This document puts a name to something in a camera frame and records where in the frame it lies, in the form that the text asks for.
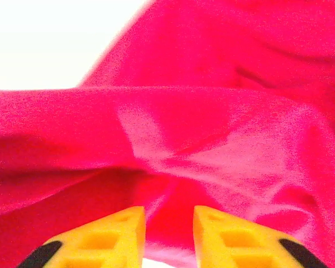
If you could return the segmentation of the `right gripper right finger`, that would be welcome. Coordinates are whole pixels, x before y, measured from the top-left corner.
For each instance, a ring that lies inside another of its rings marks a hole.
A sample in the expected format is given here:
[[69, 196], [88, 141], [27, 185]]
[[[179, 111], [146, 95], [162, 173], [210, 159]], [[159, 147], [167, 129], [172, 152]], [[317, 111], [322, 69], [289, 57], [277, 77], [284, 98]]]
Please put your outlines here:
[[193, 238], [198, 268], [328, 268], [294, 237], [204, 205]]

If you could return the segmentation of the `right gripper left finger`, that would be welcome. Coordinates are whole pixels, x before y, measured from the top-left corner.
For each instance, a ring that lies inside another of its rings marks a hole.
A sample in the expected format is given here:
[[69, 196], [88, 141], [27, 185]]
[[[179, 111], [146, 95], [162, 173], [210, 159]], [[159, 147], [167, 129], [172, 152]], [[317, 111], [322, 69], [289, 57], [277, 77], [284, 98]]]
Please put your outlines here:
[[51, 237], [16, 268], [142, 268], [145, 237], [134, 206]]

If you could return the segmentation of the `red t-shirt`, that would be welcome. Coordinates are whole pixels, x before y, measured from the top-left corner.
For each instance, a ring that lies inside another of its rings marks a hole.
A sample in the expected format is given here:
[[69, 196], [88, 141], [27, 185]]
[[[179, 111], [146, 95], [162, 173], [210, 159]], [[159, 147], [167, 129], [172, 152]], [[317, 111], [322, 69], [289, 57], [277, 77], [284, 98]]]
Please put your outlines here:
[[0, 268], [132, 206], [197, 268], [206, 205], [335, 268], [335, 0], [0, 0]]

